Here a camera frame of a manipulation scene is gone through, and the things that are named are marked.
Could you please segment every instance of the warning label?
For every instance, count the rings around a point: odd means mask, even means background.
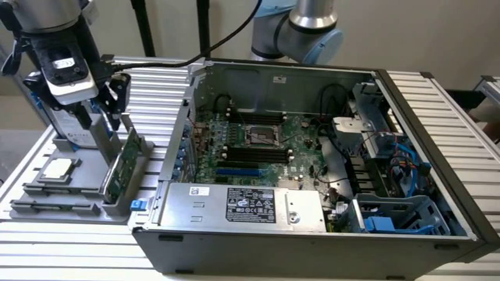
[[[232,222],[276,224],[275,191],[272,189],[228,189],[226,219]]]

